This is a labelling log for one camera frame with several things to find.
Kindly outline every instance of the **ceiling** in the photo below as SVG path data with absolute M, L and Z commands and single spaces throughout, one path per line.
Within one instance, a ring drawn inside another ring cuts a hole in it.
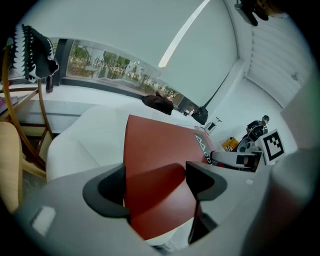
M 305 84 L 315 61 L 289 17 L 259 19 L 258 23 L 251 29 L 252 48 L 246 77 L 285 107 Z

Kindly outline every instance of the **wooden chair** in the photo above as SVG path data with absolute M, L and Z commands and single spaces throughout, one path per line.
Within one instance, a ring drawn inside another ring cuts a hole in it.
M 5 102 L 7 105 L 7 111 L 1 114 L 1 121 L 7 121 L 14 125 L 16 128 L 25 148 L 28 152 L 28 155 L 32 156 L 34 163 L 40 168 L 46 168 L 46 159 L 47 159 L 47 149 L 49 144 L 53 140 L 53 133 L 50 128 L 48 118 L 46 115 L 43 94 L 42 94 L 42 82 L 39 79 L 37 81 L 37 88 L 28 87 L 28 88 L 9 88 L 8 85 L 8 58 L 9 58 L 9 47 L 5 48 L 4 57 L 3 57 L 3 65 L 2 65 L 2 91 L 0 93 L 4 93 Z M 22 100 L 20 100 L 15 105 L 11 102 L 10 92 L 30 92 L 26 95 Z M 17 112 L 21 110 L 27 102 L 29 102 L 35 95 L 39 95 L 39 103 L 41 108 L 42 117 L 44 120 L 45 129 L 41 136 L 41 140 L 37 149 L 34 149 L 28 140 L 22 126 L 19 123 L 17 118 Z
M 23 170 L 46 178 L 43 170 L 24 160 L 16 128 L 9 122 L 0 122 L 0 197 L 10 213 L 22 201 Z

